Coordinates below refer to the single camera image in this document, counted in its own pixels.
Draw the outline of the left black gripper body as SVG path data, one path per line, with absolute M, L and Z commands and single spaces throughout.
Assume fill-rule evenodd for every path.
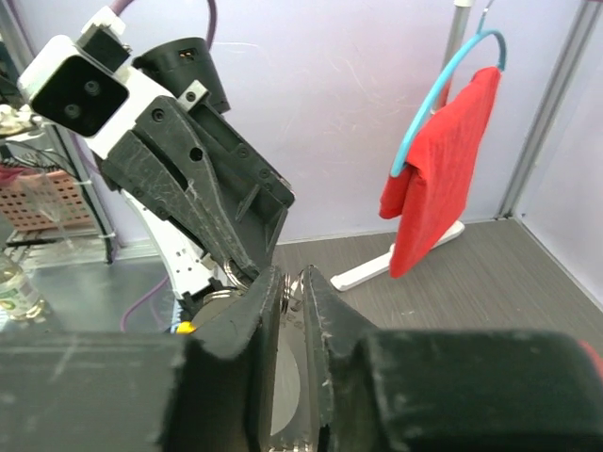
M 295 201 L 293 189 L 209 102 L 200 101 L 186 110 L 172 97 L 160 96 L 138 116 L 134 131 L 196 132 L 213 153 L 222 153 L 221 159 L 236 175 L 261 185 L 253 211 L 262 221 L 262 264 L 270 263 Z

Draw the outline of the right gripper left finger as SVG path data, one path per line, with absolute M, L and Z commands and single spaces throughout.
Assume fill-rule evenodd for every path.
M 245 293 L 210 295 L 176 367 L 163 450 L 268 450 L 281 297 L 276 266 Z

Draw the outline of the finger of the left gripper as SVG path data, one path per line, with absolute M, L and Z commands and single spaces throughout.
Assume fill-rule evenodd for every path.
M 126 131 L 100 137 L 102 171 L 221 266 L 262 272 L 261 185 L 236 175 L 196 132 Z

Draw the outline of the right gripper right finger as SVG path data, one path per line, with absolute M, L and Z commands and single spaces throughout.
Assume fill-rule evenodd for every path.
M 389 451 L 366 337 L 378 328 L 339 297 L 314 266 L 301 275 L 311 425 L 319 451 Z

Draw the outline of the keyring with yellow tag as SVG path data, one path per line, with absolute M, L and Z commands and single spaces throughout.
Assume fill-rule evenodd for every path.
M 247 290 L 234 287 L 223 288 L 205 296 L 203 306 L 209 301 L 210 295 L 217 294 L 220 291 L 245 293 Z M 266 451 L 293 451 L 300 449 L 302 448 L 303 438 L 307 434 L 307 429 L 304 425 L 304 415 L 302 413 L 302 395 L 306 389 L 306 377 L 303 369 L 305 365 L 303 325 L 300 314 L 291 310 L 289 306 L 290 302 L 291 277 L 282 271 L 281 315 L 273 408 L 269 448 Z M 176 333 L 184 335 L 193 333 L 195 331 L 192 324 L 194 317 L 189 321 L 181 322 L 175 329 Z

